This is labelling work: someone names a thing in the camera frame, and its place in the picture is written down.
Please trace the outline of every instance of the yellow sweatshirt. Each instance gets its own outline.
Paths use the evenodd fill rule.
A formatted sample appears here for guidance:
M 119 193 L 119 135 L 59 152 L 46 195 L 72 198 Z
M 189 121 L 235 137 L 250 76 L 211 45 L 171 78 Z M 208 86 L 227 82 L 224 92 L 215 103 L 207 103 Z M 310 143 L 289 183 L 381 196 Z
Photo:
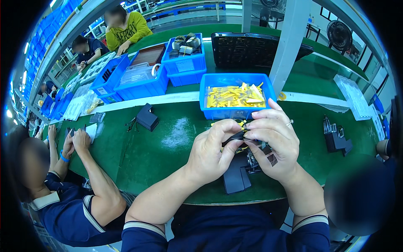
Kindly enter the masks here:
M 106 44 L 110 51 L 115 51 L 120 45 L 130 40 L 132 44 L 137 43 L 141 38 L 152 35 L 152 31 L 148 28 L 144 17 L 137 11 L 130 13 L 127 20 L 127 27 L 111 28 L 110 32 L 106 33 Z

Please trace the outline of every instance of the navy polo shirt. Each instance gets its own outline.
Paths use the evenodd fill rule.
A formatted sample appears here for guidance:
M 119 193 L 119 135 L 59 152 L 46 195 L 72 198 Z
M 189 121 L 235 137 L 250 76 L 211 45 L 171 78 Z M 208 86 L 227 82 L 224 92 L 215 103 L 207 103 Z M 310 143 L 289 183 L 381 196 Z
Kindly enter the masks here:
M 289 234 L 275 229 L 264 211 L 248 206 L 210 208 L 165 234 L 149 223 L 125 223 L 122 252 L 127 251 L 329 251 L 328 219 L 316 215 L 302 220 Z
M 79 54 L 77 57 L 77 64 L 79 65 L 82 61 L 87 61 L 95 55 L 95 51 L 101 49 L 101 56 L 109 52 L 109 49 L 99 41 L 98 39 L 87 39 L 89 51 L 84 54 Z
M 127 208 L 120 217 L 101 227 L 91 215 L 92 191 L 61 182 L 54 171 L 46 176 L 45 185 L 55 192 L 34 199 L 30 205 L 50 236 L 72 247 L 102 246 L 121 240 Z

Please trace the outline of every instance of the sticker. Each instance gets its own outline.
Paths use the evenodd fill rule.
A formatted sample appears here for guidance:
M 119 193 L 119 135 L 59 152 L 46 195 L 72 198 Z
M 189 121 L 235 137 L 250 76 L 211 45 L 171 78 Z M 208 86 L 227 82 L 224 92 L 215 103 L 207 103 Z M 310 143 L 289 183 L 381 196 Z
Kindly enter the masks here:
M 193 66 L 192 60 L 181 60 L 177 62 L 178 72 L 194 71 L 195 66 Z
M 102 94 L 107 94 L 108 92 L 105 91 L 105 89 L 103 87 L 97 88 L 98 92 L 102 95 Z
M 115 99 L 112 98 L 112 97 L 106 97 L 106 99 L 107 99 L 108 101 L 110 101 L 111 103 L 116 102 Z

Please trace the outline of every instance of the window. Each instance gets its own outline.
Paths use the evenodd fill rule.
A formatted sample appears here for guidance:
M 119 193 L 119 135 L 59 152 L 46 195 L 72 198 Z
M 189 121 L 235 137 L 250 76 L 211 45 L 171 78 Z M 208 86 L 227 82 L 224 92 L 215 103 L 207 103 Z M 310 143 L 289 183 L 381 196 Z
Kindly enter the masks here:
M 338 19 L 338 17 L 335 14 L 331 13 L 328 9 L 323 7 L 320 9 L 320 15 L 329 21 Z

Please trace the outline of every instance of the green workbench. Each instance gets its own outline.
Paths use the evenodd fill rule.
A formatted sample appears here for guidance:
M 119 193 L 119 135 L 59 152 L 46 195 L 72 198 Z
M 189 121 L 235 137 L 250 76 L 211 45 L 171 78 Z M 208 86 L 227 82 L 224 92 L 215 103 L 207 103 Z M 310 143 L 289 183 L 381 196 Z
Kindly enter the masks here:
M 129 48 L 129 53 L 149 45 L 166 42 L 169 38 L 189 32 L 211 34 L 214 31 L 238 31 L 238 25 L 200 25 L 178 28 L 145 37 Z M 215 67 L 211 42 L 204 42 L 208 73 L 228 72 Z M 241 72 L 269 73 L 267 68 L 242 69 Z M 350 74 L 339 65 L 315 55 L 309 55 L 296 62 L 284 86 L 284 91 L 316 94 L 344 99 L 333 81 L 334 75 Z M 167 94 L 198 91 L 199 85 L 173 87 L 168 85 Z M 343 125 L 346 139 L 352 139 L 353 150 L 350 152 L 375 155 L 378 141 L 372 120 L 356 121 L 352 112 L 336 113 L 316 104 L 303 102 L 278 102 L 294 120 L 293 127 L 300 139 L 298 162 L 321 185 L 331 169 L 343 165 L 341 152 L 328 153 L 323 136 L 323 118 L 328 115 L 332 123 Z M 141 109 L 140 106 L 106 112 L 104 130 L 94 140 L 90 152 L 95 161 L 112 178 L 119 189 L 138 195 L 152 184 L 166 178 L 183 166 L 189 157 L 190 149 L 197 134 L 210 127 L 212 121 L 205 119 L 200 111 L 199 102 L 182 102 L 154 105 L 154 113 L 160 122 L 153 132 L 138 125 L 127 131 L 129 122 Z M 63 122 L 57 136 L 58 151 L 64 141 L 67 127 L 76 129 L 88 126 L 90 116 L 79 117 L 74 122 Z M 71 158 L 69 167 L 72 171 L 88 177 L 86 170 L 76 153 Z M 203 186 L 190 195 L 185 203 L 189 204 L 242 204 L 269 201 L 284 198 L 282 186 L 263 173 L 250 174 L 252 187 L 245 192 L 226 195 L 222 179 Z

